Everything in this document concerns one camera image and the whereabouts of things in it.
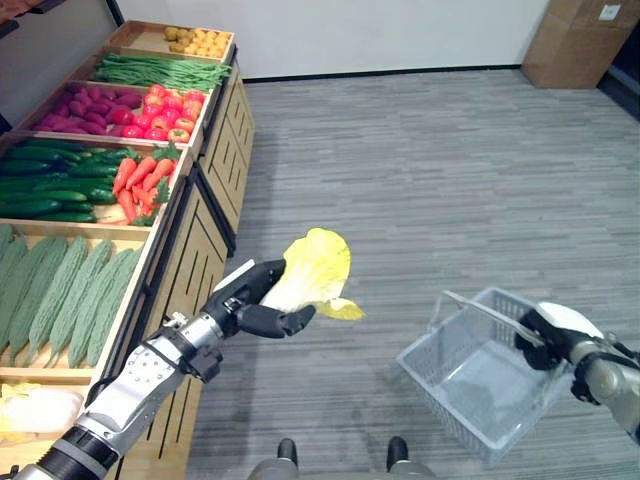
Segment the robotic hand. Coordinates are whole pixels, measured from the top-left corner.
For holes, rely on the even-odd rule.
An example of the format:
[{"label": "robotic hand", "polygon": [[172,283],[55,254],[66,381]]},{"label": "robotic hand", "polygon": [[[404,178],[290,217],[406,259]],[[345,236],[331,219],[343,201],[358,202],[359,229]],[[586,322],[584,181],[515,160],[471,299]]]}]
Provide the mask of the robotic hand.
[{"label": "robotic hand", "polygon": [[308,306],[283,313],[259,305],[285,268],[284,260],[249,261],[226,277],[192,321],[181,314],[143,341],[122,373],[87,407],[19,480],[97,480],[149,427],[162,402],[186,375],[209,382],[220,371],[218,347],[239,331],[269,338],[291,336],[315,313]]},{"label": "robotic hand", "polygon": [[536,370],[549,370],[562,359],[575,366],[571,392],[581,401],[606,405],[613,418],[640,444],[640,353],[613,334],[602,334],[582,314],[562,305],[540,303],[520,323],[536,332],[534,346],[516,334],[516,347]]}]

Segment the cucumber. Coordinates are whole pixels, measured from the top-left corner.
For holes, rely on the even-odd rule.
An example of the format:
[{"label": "cucumber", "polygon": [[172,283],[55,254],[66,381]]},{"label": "cucumber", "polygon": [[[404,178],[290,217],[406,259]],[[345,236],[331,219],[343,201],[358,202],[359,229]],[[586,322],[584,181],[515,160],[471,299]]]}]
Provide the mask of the cucumber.
[{"label": "cucumber", "polygon": [[123,158],[131,155],[131,150],[128,148],[118,148],[116,150],[109,150],[103,153],[104,156],[110,160],[122,160]]},{"label": "cucumber", "polygon": [[28,202],[31,200],[58,200],[60,202],[86,202],[87,196],[70,190],[44,190],[39,192],[0,192],[1,201]]},{"label": "cucumber", "polygon": [[69,176],[63,172],[48,172],[41,175],[29,175],[24,177],[0,177],[0,190],[5,187],[15,187],[17,185],[24,185],[32,188],[34,185],[39,183],[60,181],[67,178],[69,178]]},{"label": "cucumber", "polygon": [[111,193],[111,190],[92,188],[90,190],[84,190],[82,193],[84,193],[94,205],[113,205],[117,202],[116,196]]},{"label": "cucumber", "polygon": [[67,152],[59,148],[50,147],[15,147],[11,148],[5,154],[5,158],[8,159],[26,159],[26,160],[40,160],[43,162],[54,163],[60,160],[68,160],[70,162],[79,162],[80,157],[73,153]]},{"label": "cucumber", "polygon": [[93,213],[81,212],[58,212],[48,215],[40,215],[36,220],[48,222],[76,222],[76,223],[96,223],[98,219]]},{"label": "cucumber", "polygon": [[93,212],[93,205],[87,202],[62,202],[62,211],[91,213]]},{"label": "cucumber", "polygon": [[49,170],[51,170],[51,165],[35,160],[0,162],[0,175],[35,175]]},{"label": "cucumber", "polygon": [[84,193],[85,190],[91,190],[93,188],[99,188],[102,190],[111,190],[113,187],[113,179],[93,177],[93,178],[70,178],[67,180],[60,180],[58,182],[40,182],[33,190],[45,191],[45,190],[71,190],[73,192]]},{"label": "cucumber", "polygon": [[35,218],[61,209],[62,203],[57,200],[31,200],[0,205],[0,218]]},{"label": "cucumber", "polygon": [[3,160],[37,160],[44,163],[59,163],[64,160],[62,155],[51,152],[48,148],[35,151],[41,147],[10,148],[5,152]]},{"label": "cucumber", "polygon": [[116,173],[118,173],[117,166],[101,165],[98,163],[79,165],[69,169],[69,174],[72,177],[104,177],[107,175],[115,175]]},{"label": "cucumber", "polygon": [[86,150],[85,146],[81,143],[66,142],[64,140],[54,140],[52,138],[33,138],[31,140],[23,142],[21,145],[59,148],[61,150],[66,150],[67,152],[84,152]]},{"label": "cucumber", "polygon": [[122,162],[121,158],[109,158],[102,153],[98,153],[93,157],[86,159],[83,165],[111,165],[119,167],[120,162]]}]

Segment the potato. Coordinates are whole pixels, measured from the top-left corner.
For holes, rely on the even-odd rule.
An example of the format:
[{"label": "potato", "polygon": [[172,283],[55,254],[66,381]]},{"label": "potato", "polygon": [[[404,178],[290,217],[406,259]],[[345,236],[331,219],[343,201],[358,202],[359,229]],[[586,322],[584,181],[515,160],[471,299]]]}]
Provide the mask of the potato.
[{"label": "potato", "polygon": [[173,42],[178,38],[178,29],[176,27],[167,27],[164,29],[164,38]]},{"label": "potato", "polygon": [[171,52],[182,53],[184,52],[184,48],[185,48],[185,45],[179,42],[169,44],[169,51]]}]

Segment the gray carpet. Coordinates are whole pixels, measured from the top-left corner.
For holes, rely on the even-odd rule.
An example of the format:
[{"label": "gray carpet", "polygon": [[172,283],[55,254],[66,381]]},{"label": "gray carpet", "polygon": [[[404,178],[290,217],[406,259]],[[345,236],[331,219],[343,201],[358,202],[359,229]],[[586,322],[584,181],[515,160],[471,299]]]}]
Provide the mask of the gray carpet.
[{"label": "gray carpet", "polygon": [[229,341],[187,478],[244,479],[285,436],[304,473],[383,470],[396,434],[441,478],[640,478],[639,450],[608,411],[569,393],[488,470],[394,366],[443,288],[552,299],[640,347],[640,131],[627,113],[598,90],[536,90],[518,71],[248,94],[258,132],[229,266],[335,229],[353,255],[345,296],[368,316]]}]

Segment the wooden produce crate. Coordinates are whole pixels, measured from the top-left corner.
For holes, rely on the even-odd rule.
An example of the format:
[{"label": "wooden produce crate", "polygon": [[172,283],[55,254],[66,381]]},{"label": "wooden produce crate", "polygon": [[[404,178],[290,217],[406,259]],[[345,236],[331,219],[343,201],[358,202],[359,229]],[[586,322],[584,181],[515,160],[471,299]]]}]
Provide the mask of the wooden produce crate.
[{"label": "wooden produce crate", "polygon": [[255,122],[236,63],[224,88],[214,122],[210,140],[198,163],[212,194],[237,233],[251,163]]},{"label": "wooden produce crate", "polygon": [[231,46],[235,41],[234,34],[232,32],[223,32],[220,30],[204,29],[206,32],[215,32],[216,34],[225,34],[228,36],[228,41],[224,47],[223,53],[220,56],[210,57],[205,55],[178,53],[169,50],[169,43],[165,39],[165,28],[174,27],[179,29],[192,30],[199,27],[179,27],[174,25],[166,25],[160,23],[149,23],[140,21],[128,21],[115,31],[111,37],[107,39],[105,45],[112,47],[120,47],[119,53],[128,55],[128,49],[145,50],[147,52],[154,52],[168,56],[170,58],[177,59],[200,59],[203,61],[224,62],[229,56]]},{"label": "wooden produce crate", "polygon": [[[90,138],[90,139],[79,139],[77,137]],[[42,135],[38,132],[22,132],[22,133],[10,132],[0,136],[0,159],[2,158],[3,153],[8,148],[31,138],[42,138]],[[97,135],[60,134],[60,136],[57,136],[56,138],[80,143],[87,148],[102,147],[102,148],[117,149],[122,147],[132,147],[136,152],[140,153],[141,155],[148,155],[156,148],[151,142],[148,142],[145,140],[124,139],[124,138],[115,138],[115,137],[100,137]],[[173,187],[175,186],[175,183],[179,178],[179,176],[187,175],[193,165],[191,151],[185,146],[185,144],[177,144],[176,148],[180,151],[180,158],[177,160],[178,163],[176,164],[176,168],[173,174],[171,175],[171,179],[169,180],[169,188],[171,192],[173,192]],[[98,222],[100,222],[101,219],[103,221],[109,221],[110,219],[113,219],[113,218],[122,217],[122,211],[118,204],[97,205],[94,207],[94,213],[98,217]],[[49,222],[33,220],[31,221],[31,223],[46,224]]]},{"label": "wooden produce crate", "polygon": [[[18,124],[14,131],[18,133],[31,132],[34,137],[41,138],[58,138],[58,139],[66,139],[66,140],[96,140],[101,139],[105,141],[118,141],[121,142],[122,145],[140,145],[146,143],[147,145],[161,145],[166,146],[168,142],[166,141],[154,141],[154,140],[146,140],[142,138],[123,138],[123,137],[114,137],[109,135],[90,135],[90,134],[74,134],[74,133],[58,133],[58,132],[35,132],[30,129],[33,125],[35,125],[41,118],[43,118],[47,113],[51,111],[56,102],[58,101],[60,95],[65,91],[67,85],[79,85],[84,87],[98,87],[100,89],[127,89],[132,92],[136,92],[145,95],[148,88],[147,87],[139,87],[134,85],[119,85],[114,83],[104,83],[104,82],[88,82],[88,81],[69,81],[64,82],[60,85],[54,92],[47,97],[47,99],[41,103],[31,114],[27,115],[27,117]],[[195,127],[193,129],[193,133],[191,134],[191,138],[189,139],[189,143],[176,143],[176,146],[181,148],[192,148],[194,151],[199,152],[200,147],[202,146],[203,138],[204,138],[204,129],[203,123],[205,114],[209,108],[209,103],[211,102],[212,94],[209,92],[205,95],[205,101],[202,105],[202,111],[200,112],[200,116],[195,122]],[[142,107],[134,110],[134,113],[140,113]]]},{"label": "wooden produce crate", "polygon": [[[89,240],[91,247],[95,247],[100,241],[110,239],[113,242],[113,254],[118,251],[133,248],[138,249],[145,245],[145,241],[149,236],[148,228],[136,227],[115,227],[100,226],[95,224],[72,224],[62,222],[32,222],[20,220],[0,219],[0,223],[11,225],[15,233],[23,234],[27,240],[27,245],[31,248],[35,243],[45,236],[62,236],[66,237],[70,244],[77,235],[82,235]],[[143,249],[138,265],[136,266],[129,286],[124,294],[122,304],[118,310],[111,327],[110,336],[114,331],[120,328],[125,308],[131,300],[133,287],[136,283],[137,276],[140,275],[144,258],[149,254],[148,250]],[[58,361],[53,368],[44,368],[44,364],[49,359],[50,349],[45,345],[34,362],[29,367],[10,367],[9,366],[9,349],[0,356],[0,382],[3,383],[22,383],[31,382],[38,383],[43,386],[57,386],[66,388],[80,393],[83,398],[86,397],[89,386],[99,379],[102,367],[110,354],[109,340],[105,344],[98,364],[95,368],[91,368],[86,364],[80,368],[67,368],[66,349],[61,353]],[[17,357],[16,365],[22,365],[26,357],[27,348],[25,348]],[[45,436],[35,441],[20,443],[11,446],[0,447],[0,472],[8,472],[11,465],[18,464],[24,466],[28,463],[36,461],[51,446],[52,436]]]}]

